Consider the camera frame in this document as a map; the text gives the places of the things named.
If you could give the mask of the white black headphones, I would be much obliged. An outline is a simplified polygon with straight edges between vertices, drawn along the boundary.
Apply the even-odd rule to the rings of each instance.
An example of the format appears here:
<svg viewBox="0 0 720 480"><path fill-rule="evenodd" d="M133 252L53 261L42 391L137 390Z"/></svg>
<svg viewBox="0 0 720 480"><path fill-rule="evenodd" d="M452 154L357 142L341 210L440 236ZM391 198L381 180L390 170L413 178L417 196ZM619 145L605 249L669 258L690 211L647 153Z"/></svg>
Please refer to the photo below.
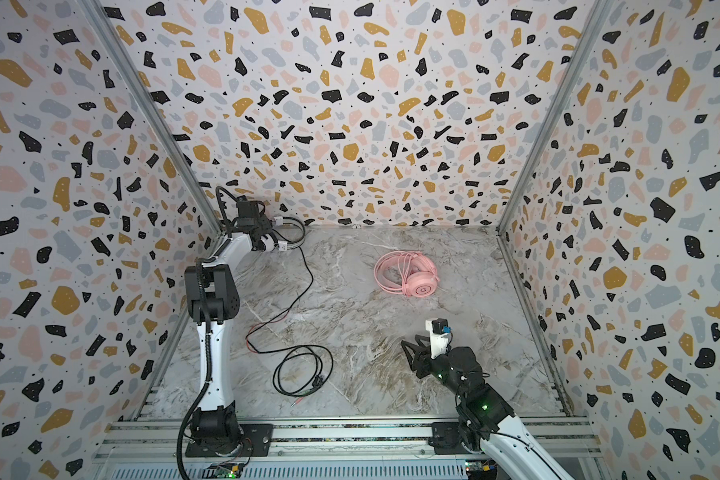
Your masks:
<svg viewBox="0 0 720 480"><path fill-rule="evenodd" d="M289 239L279 230L279 227L293 227L299 235ZM302 220L290 216L277 216L265 225L264 233L257 241L256 247L259 251L264 252L295 250L303 245L306 236L307 228Z"/></svg>

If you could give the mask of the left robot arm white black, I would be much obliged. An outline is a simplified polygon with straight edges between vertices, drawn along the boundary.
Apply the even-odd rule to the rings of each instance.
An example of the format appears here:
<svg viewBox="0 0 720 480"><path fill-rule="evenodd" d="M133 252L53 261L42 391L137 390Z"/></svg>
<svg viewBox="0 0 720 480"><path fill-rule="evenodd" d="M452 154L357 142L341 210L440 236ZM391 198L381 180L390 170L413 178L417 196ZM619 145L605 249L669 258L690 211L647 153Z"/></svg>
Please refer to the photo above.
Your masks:
<svg viewBox="0 0 720 480"><path fill-rule="evenodd" d="M240 295L233 272L257 248L271 229L265 208L246 197L233 199L237 215L222 217L224 239L208 257L199 257L185 270L188 312L200 341L200 388L182 419L177 453L184 453L189 439L202 453L228 456L243 449L244 431L236 415L230 367L225 359L231 345L234 318Z"/></svg>

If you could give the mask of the pink headphones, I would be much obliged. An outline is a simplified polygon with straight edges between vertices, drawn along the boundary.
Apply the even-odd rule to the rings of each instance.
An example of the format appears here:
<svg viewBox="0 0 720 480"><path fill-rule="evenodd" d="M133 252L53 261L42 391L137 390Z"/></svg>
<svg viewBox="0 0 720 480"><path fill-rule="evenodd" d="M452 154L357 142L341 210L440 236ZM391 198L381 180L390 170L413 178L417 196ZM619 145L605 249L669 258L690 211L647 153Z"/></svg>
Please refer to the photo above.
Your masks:
<svg viewBox="0 0 720 480"><path fill-rule="evenodd" d="M419 251L392 251L382 255L373 275L383 291L406 297L431 296L440 283L436 265Z"/></svg>

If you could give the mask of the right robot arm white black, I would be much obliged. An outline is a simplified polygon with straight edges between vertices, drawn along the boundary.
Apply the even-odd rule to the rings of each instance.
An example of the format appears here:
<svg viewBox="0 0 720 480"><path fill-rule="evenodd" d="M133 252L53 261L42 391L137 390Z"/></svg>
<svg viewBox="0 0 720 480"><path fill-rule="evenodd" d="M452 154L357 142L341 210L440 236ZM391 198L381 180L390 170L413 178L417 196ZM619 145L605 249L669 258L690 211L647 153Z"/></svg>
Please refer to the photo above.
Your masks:
<svg viewBox="0 0 720 480"><path fill-rule="evenodd" d="M510 404L489 385L469 347L445 347L417 335L401 348L419 379L433 377L454 394L459 443L495 461L511 479L569 479L571 475L527 429Z"/></svg>

